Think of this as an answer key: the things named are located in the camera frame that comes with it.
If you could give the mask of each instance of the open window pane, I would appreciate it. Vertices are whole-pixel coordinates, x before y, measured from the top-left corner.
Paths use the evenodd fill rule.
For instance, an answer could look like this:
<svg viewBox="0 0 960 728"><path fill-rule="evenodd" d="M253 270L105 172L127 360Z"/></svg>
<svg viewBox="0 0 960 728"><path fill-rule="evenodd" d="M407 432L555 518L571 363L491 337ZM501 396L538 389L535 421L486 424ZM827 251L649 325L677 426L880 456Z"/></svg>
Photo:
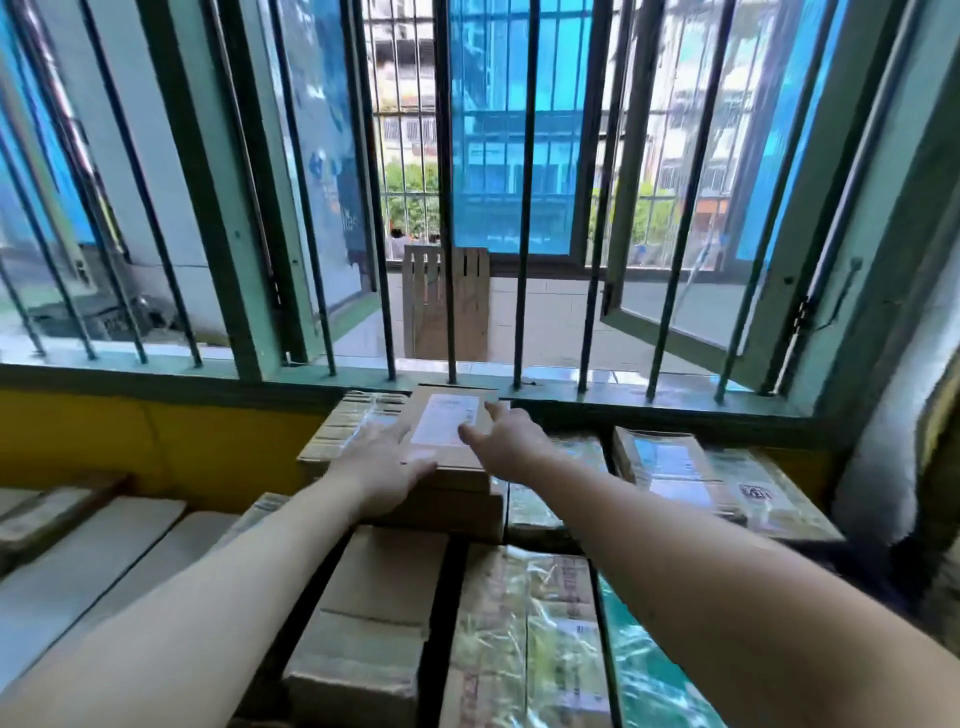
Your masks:
<svg viewBox="0 0 960 728"><path fill-rule="evenodd" d="M681 215L684 205L694 205L667 350L714 371L731 341L828 1L740 0L713 113L705 119L722 5L667 3L643 152L633 170L637 194L632 209L615 212L631 224L618 228L628 239L615 241L622 272L614 282L620 286L614 297L618 310L607 318L611 326L656 341ZM844 7L841 2L837 20ZM830 56L828 46L821 81ZM818 100L819 90L807 118ZM688 202L684 196L704 124L706 154L696 199ZM802 138L794 168L804 145ZM775 248L776 232L767 263Z"/></svg>

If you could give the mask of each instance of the wall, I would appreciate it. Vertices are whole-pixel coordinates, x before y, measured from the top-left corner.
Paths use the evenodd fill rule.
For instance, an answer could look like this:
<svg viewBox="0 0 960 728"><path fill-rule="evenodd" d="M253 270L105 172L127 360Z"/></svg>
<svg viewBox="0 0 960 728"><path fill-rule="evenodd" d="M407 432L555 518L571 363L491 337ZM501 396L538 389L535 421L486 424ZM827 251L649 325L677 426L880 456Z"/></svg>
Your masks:
<svg viewBox="0 0 960 728"><path fill-rule="evenodd" d="M146 495L234 513L265 491L296 492L297 454L325 417L12 390L0 413L0 486L118 470Z"/></svg>

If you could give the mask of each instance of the right hand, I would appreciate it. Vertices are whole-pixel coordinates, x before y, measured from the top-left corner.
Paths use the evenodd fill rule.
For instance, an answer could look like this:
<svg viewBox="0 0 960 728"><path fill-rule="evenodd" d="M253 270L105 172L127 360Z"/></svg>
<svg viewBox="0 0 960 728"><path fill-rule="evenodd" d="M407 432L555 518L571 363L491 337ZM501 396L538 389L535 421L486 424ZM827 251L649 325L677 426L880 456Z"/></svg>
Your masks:
<svg viewBox="0 0 960 728"><path fill-rule="evenodd" d="M493 419L490 434L463 424L458 430L460 439L476 453L487 473L529 485L540 463L560 451L522 409L511 409L505 402L485 402L484 406Z"/></svg>

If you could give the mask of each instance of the left hand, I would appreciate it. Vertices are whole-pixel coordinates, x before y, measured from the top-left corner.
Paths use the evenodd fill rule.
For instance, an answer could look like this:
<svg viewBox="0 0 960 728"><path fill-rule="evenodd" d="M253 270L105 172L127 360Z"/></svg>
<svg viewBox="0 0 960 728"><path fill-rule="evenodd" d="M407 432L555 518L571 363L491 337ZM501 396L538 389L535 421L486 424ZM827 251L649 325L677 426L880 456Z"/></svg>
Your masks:
<svg viewBox="0 0 960 728"><path fill-rule="evenodd" d="M403 423L363 427L330 463L324 478L335 478L356 489L360 518L390 513L418 481L437 469L437 461L432 459L403 462L406 452L400 441L409 429Z"/></svg>

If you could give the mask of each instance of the glass pane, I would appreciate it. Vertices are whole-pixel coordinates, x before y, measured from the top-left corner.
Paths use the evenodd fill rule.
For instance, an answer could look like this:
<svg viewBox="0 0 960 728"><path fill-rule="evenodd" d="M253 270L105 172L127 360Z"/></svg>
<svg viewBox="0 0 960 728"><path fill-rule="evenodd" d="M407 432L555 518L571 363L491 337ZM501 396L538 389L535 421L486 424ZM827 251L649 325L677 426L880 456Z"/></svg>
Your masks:
<svg viewBox="0 0 960 728"><path fill-rule="evenodd" d="M530 252L567 255L586 93L591 0L544 3ZM450 6L453 226L458 246L519 251L529 5Z"/></svg>
<svg viewBox="0 0 960 728"><path fill-rule="evenodd" d="M721 347L732 335L825 4L743 0L736 8L671 322ZM664 277L629 280L628 273L623 292L625 309L654 320L662 313L665 273L705 121L720 10L720 2L683 4L668 9L664 20L627 259L634 270ZM822 73L828 58L829 50Z"/></svg>

